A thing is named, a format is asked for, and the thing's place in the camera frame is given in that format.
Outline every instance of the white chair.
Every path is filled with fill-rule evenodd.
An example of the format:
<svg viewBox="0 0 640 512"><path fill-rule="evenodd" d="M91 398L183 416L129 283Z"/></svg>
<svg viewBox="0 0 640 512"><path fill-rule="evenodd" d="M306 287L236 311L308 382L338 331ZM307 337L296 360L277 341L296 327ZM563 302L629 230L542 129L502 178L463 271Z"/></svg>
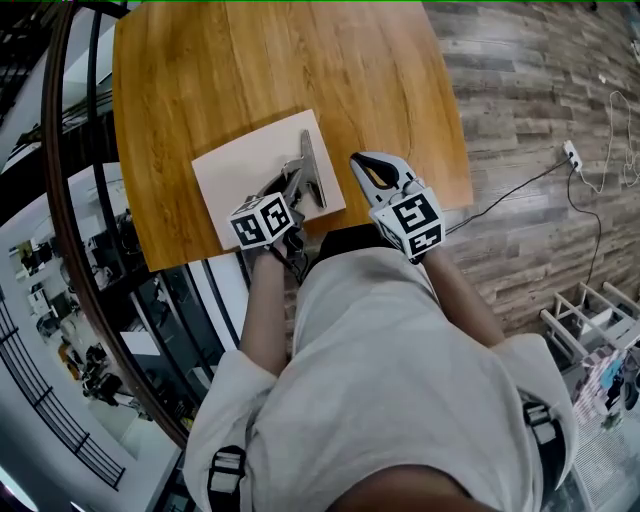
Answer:
<svg viewBox="0 0 640 512"><path fill-rule="evenodd" d="M640 306L610 283L602 285L609 299L584 283L579 284L580 301L573 305L559 293L555 293L554 312L546 309L540 317L550 329L549 337L570 361L575 364L593 350L609 344L619 350L627 350L640 340ZM600 303L604 308L592 313L587 304ZM620 309L624 305L628 312ZM579 332L572 334L562 320L575 315Z"/></svg>

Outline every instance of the wooden table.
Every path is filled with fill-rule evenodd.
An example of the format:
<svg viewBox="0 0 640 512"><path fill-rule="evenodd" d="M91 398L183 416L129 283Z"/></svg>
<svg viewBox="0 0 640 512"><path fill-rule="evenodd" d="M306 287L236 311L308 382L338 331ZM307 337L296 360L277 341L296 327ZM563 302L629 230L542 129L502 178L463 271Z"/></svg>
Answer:
<svg viewBox="0 0 640 512"><path fill-rule="evenodd" d="M122 174L150 269L221 254L191 161L314 110L347 209L311 234L369 222L354 151L401 156L444 208L471 204L458 111L420 3L158 3L116 25Z"/></svg>

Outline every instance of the gray t-shirt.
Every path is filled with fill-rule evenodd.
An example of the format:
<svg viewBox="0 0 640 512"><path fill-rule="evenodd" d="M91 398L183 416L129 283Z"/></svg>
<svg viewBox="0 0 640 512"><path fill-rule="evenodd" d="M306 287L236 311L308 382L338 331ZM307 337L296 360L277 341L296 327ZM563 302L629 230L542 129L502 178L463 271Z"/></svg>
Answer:
<svg viewBox="0 0 640 512"><path fill-rule="evenodd" d="M194 423L184 475L211 510L213 455L244 446L241 509L325 511L365 477L425 465L503 511L540 507L541 466L518 390L561 419L576 446L571 402L544 340L487 349L440 310L422 266L392 249L319 263L298 296L294 356L276 379L227 352Z"/></svg>

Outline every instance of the sleeve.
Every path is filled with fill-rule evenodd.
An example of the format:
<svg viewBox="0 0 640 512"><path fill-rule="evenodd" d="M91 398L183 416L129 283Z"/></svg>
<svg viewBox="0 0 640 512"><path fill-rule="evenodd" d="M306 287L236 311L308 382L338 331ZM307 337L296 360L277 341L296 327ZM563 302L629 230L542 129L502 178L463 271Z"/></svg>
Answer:
<svg viewBox="0 0 640 512"><path fill-rule="evenodd" d="M578 450L578 426L569 391L547 343L539 334L518 334L491 350L500 358L516 387L545 402L560 419L567 452L563 481Z"/></svg>
<svg viewBox="0 0 640 512"><path fill-rule="evenodd" d="M232 444L246 448L247 423L276 381L239 350L220 359L189 434L183 468L187 488L201 510L211 510L207 479L213 456Z"/></svg>

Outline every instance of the black cable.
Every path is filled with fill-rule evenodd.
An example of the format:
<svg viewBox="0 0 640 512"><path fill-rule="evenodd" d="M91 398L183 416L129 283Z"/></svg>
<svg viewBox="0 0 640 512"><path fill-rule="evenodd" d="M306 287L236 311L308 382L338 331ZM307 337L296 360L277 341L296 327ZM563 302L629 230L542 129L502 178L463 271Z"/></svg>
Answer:
<svg viewBox="0 0 640 512"><path fill-rule="evenodd" d="M471 217L469 217L468 219L463 220L462 222L459 222L458 224L456 224L455 226L449 228L446 233L447 235L453 233L454 231L457 231L458 229L466 226L467 224L469 224L469 222L471 222L474 219L477 219L478 217L482 217L485 213L487 213L489 210L491 210L494 206L496 206L498 203L500 203L503 199L506 199L507 197L509 197L511 194L513 194L514 192L520 190L522 187L527 186L529 183L531 183L532 181L535 181L537 179L542 178L543 176L546 176L547 174L555 171L558 167L561 167L562 165L566 164L567 162L569 162L569 158L567 158L566 160L563 160L562 162L557 163L556 165L554 165L553 167L551 167L550 169L547 169L546 171L538 174L537 176L534 176L533 178L525 181L522 185L517 186L516 188L514 188L513 190L510 190L509 192L507 192L505 195L503 195L502 197L500 197L497 201L495 201L491 206L489 206L486 210L484 210L481 213L477 213L475 215L472 215ZM596 248L593 251L593 257L591 258L591 265L589 266L589 276L587 277L587 282L585 284L589 284L589 281L591 281L591 276L593 274L593 266L595 264L596 261L596 256L598 254L598 249L600 247L600 239L602 238L602 222L600 221L600 217L598 216L597 213L595 212L590 212L587 210L581 210L580 208L578 208L574 203L573 200L571 199L571 177L573 176L573 173L576 172L575 167L571 168L571 172L569 173L569 178L567 179L567 199L569 200L569 204L571 205L571 207L576 210L577 212L580 213L586 213L588 215L593 215L596 220L598 221L598 236L596 238Z"/></svg>
<svg viewBox="0 0 640 512"><path fill-rule="evenodd" d="M459 222L458 224L456 224L455 226L453 226L452 228L447 229L446 233L447 235L450 235L451 233L453 233L454 231L457 231L458 229L460 229L463 226L466 226L467 224L469 224L469 222L471 222L474 219L477 219L478 217L482 217L485 213L489 212L489 210L491 210L494 206L496 206L498 203L500 203L503 199L506 199L507 197L509 197L511 194L513 194L514 192L517 192L518 190L520 190L522 187L526 187L529 183L531 183L532 181L536 181L540 178L542 178L543 176L546 176L547 174L555 171L558 167L563 166L564 164L566 164L569 161L569 159L567 158L566 160L563 160L562 162L557 163L556 165L554 165L553 167L551 167L551 169L547 169L546 171L538 174L537 176L534 176L533 178L525 181L522 185L517 186L516 188L514 188L513 190L507 192L505 195L503 195L501 198L499 198L497 201L495 201L491 206L489 206L485 211L481 212L481 213L476 213L475 215L472 215L471 217L469 217L466 220L463 220L462 222Z"/></svg>
<svg viewBox="0 0 640 512"><path fill-rule="evenodd" d="M593 264L596 261L596 255L598 254L598 248L600 247L600 238L602 237L602 222L600 221L600 217L595 212L590 212L587 210L581 210L575 204L573 204L573 200L571 199L571 177L573 173L576 172L575 167L571 169L569 173L569 178L567 179L567 199L569 200L569 204L573 207L573 209L580 213L587 213L589 215L593 215L598 221L598 237L596 238L596 249L593 251L593 257L591 258L591 266L589 267L589 277L587 277L587 282L585 284L589 284L591 281L591 274L593 274Z"/></svg>

